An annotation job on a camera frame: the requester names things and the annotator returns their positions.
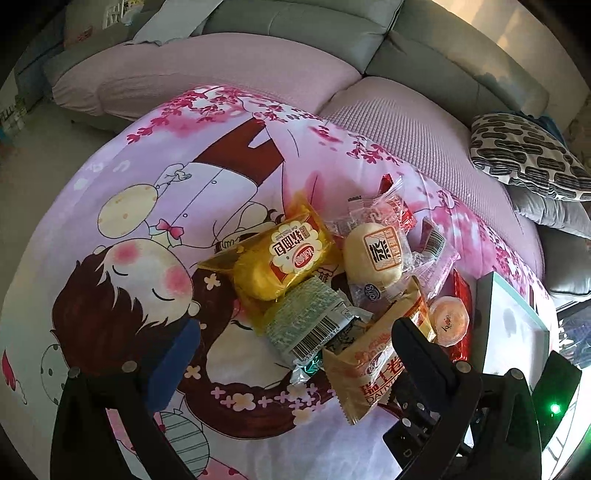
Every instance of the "screw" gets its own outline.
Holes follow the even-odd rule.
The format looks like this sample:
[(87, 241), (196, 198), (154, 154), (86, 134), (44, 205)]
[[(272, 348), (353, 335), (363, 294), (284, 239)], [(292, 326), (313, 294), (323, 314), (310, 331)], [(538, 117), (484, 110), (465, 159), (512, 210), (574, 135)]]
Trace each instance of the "screw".
[(80, 368), (72, 367), (68, 370), (68, 377), (69, 378), (77, 378), (80, 375)]
[(138, 364), (135, 363), (133, 360), (127, 360), (123, 365), (121, 365), (121, 370), (126, 374), (130, 374), (131, 372), (135, 372), (135, 369), (138, 368)]
[(523, 373), (521, 373), (519, 370), (517, 370), (516, 368), (512, 368), (511, 369), (511, 376), (513, 378), (515, 378), (516, 380), (523, 380)]
[(472, 370), (472, 366), (463, 360), (460, 360), (458, 363), (456, 363), (456, 368), (463, 374), (467, 374), (470, 370)]

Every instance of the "pink blanket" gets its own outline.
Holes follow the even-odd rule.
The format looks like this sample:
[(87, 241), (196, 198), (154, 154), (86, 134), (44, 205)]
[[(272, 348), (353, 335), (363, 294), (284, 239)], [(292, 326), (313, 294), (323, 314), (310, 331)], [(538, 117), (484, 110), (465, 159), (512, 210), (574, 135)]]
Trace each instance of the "pink blanket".
[[(157, 421), (196, 476), (396, 477), (381, 441), (394, 418), (374, 410), (350, 427), (322, 373), (289, 385), (289, 369), (254, 335), (229, 280), (196, 267), (281, 222), (296, 192), (330, 219), (347, 211), (348, 197), (374, 194), (385, 173), (404, 179), (418, 224), (427, 216), (439, 226), (468, 279), (495, 270), (524, 297), (531, 288), (557, 345), (556, 313), (538, 278), (458, 198), (362, 135), (263, 96), (204, 86), (96, 152), (39, 224), (2, 312), (12, 391), (2, 424), (19, 410), (38, 441), (50, 442), (68, 366), (117, 368), (189, 314), (202, 324), (202, 344)], [(420, 227), (411, 246), (419, 237)], [(342, 271), (326, 265), (319, 275), (337, 287)], [(132, 472), (147, 478), (111, 420)], [(8, 434), (20, 445), (33, 430), (19, 425)], [(47, 451), (21, 452), (40, 478)]]

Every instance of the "sofa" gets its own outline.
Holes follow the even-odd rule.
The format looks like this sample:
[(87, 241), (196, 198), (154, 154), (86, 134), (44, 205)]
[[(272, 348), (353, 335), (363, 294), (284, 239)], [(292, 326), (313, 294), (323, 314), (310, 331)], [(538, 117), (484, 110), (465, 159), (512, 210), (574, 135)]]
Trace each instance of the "sofa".
[(562, 293), (557, 305), (586, 298), (569, 295), (568, 275), (553, 284), (547, 266), (556, 262), (545, 262), (542, 244), (556, 242), (540, 241), (552, 229), (538, 233), (514, 213), (505, 186), (472, 167), (474, 116), (540, 116), (548, 92), (471, 25), (431, 0), (224, 0), (189, 38), (127, 44), (163, 3), (146, 0), (131, 25), (46, 63), (54, 101), (73, 121), (120, 132), (199, 84), (264, 94), (418, 166), (496, 230), (548, 291)]

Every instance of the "patterned pillow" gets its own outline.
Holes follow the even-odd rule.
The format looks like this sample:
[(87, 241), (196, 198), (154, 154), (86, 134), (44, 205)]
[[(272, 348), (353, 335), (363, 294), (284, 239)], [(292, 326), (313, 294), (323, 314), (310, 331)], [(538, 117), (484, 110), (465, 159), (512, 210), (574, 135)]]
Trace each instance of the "patterned pillow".
[(535, 123), (511, 113), (487, 113), (472, 123), (476, 168), (507, 185), (558, 200), (591, 200), (591, 175), (568, 149)]

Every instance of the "floor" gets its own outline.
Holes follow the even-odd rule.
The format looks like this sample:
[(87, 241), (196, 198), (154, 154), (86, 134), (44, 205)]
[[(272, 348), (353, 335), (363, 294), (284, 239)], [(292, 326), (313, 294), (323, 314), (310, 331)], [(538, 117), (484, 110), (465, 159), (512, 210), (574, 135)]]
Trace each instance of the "floor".
[(53, 103), (38, 104), (0, 154), (0, 300), (39, 220), (80, 166), (113, 134), (72, 124)]

